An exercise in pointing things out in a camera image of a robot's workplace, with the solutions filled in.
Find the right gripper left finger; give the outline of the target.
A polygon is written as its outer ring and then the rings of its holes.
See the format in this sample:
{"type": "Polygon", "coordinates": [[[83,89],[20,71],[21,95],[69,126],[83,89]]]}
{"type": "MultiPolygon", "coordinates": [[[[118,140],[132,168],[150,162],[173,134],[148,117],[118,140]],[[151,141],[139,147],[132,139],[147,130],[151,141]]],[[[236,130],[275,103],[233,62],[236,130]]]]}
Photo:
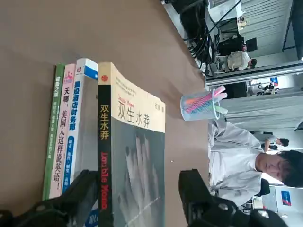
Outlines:
{"type": "Polygon", "coordinates": [[[0,211],[2,227],[82,227],[98,198],[98,171],[83,170],[59,197],[36,203],[13,216],[0,211]]]}

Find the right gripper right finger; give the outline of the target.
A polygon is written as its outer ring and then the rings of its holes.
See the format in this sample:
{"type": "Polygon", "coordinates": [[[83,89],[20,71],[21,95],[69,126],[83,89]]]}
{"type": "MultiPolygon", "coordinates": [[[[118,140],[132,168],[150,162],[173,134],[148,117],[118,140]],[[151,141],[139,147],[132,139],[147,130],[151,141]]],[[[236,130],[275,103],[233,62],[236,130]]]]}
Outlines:
{"type": "Polygon", "coordinates": [[[234,202],[212,196],[196,169],[179,173],[178,190],[189,227],[287,227],[273,211],[244,213],[234,202]]]}

